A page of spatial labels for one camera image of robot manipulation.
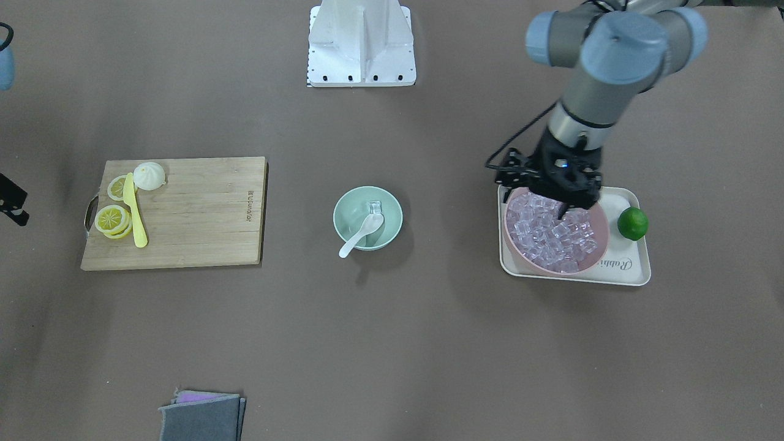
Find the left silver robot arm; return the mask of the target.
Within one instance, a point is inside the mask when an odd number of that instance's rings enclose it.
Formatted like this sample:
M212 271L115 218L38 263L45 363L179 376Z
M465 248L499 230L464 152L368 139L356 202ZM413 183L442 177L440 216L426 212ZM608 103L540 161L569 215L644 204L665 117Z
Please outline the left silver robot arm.
M687 67L707 40L703 17L670 1L608 11L585 2L538 14L527 28L527 55L572 75L527 159L529 190L558 201L561 213L591 209L602 187L602 147L633 98Z

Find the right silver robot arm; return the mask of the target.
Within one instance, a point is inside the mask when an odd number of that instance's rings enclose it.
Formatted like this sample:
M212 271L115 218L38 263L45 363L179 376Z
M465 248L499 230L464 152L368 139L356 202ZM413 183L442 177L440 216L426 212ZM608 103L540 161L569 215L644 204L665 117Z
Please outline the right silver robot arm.
M10 90L16 78L16 64L10 47L14 37L14 30L8 23L1 22L5 31L1 38L1 90Z

